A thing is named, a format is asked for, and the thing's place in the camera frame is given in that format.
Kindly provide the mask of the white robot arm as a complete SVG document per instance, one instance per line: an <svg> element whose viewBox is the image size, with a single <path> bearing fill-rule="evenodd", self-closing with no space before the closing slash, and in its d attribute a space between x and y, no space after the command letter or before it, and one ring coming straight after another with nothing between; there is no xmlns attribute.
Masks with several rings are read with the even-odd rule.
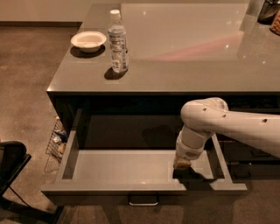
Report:
<svg viewBox="0 0 280 224"><path fill-rule="evenodd" d="M212 97L187 102L180 117L183 127L176 140L175 170L188 169L214 134L280 157L279 115L230 111L224 100Z"/></svg>

